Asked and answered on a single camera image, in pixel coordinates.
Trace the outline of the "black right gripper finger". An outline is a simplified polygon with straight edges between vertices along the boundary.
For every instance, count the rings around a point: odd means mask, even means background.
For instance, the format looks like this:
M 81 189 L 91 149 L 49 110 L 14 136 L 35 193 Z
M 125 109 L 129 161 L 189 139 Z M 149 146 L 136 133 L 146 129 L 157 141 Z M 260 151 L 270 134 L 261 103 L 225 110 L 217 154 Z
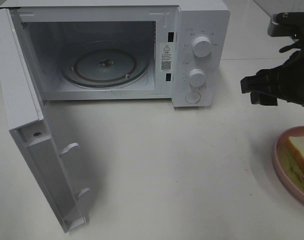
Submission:
M 263 92 L 268 89 L 269 81 L 267 80 L 268 70 L 259 70 L 255 75 L 246 76 L 241 81 L 241 92 L 243 94 L 251 92 Z
M 277 98 L 258 92 L 251 92 L 251 104 L 262 106 L 277 106 Z

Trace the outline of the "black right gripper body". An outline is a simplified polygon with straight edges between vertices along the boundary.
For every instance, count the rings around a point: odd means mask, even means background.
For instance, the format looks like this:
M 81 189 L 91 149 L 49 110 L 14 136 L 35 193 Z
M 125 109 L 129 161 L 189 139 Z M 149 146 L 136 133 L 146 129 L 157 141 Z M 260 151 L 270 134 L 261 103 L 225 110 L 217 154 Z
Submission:
M 276 106 L 278 99 L 304 107 L 304 39 L 281 50 L 298 49 L 282 65 L 268 70 L 266 105 Z

